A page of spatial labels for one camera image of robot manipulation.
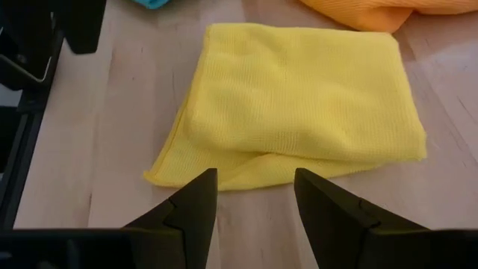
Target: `wooden table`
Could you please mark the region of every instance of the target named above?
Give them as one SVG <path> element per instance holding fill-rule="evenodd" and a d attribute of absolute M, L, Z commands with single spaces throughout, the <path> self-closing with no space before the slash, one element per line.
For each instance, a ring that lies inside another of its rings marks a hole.
<path fill-rule="evenodd" d="M 63 48 L 17 228 L 121 227 L 174 192 L 142 178 L 214 22 L 342 28 L 295 0 L 109 1 L 98 52 Z M 394 35 L 428 159 L 334 183 L 432 229 L 478 227 L 478 13 L 413 15 Z M 222 193 L 209 268 L 316 268 L 291 185 Z"/>

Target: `light wood tabletop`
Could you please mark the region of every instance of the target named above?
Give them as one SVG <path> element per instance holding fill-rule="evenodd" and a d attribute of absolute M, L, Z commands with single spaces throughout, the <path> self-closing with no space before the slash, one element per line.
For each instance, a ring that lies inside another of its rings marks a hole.
<path fill-rule="evenodd" d="M 149 184 L 214 22 L 346 27 L 296 0 L 109 1 L 99 48 L 63 46 L 16 228 L 121 227 L 174 193 Z M 478 13 L 414 14 L 394 34 L 428 158 L 332 179 L 414 222 L 478 228 Z M 317 268 L 292 185 L 221 193 L 208 268 Z"/>

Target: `orange towel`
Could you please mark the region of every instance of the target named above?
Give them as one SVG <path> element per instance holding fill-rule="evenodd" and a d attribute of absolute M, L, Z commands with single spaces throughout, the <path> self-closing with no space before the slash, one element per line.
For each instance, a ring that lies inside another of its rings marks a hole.
<path fill-rule="evenodd" d="M 395 32 L 416 10 L 459 14 L 478 10 L 478 0 L 300 0 L 309 7 L 362 31 Z"/>

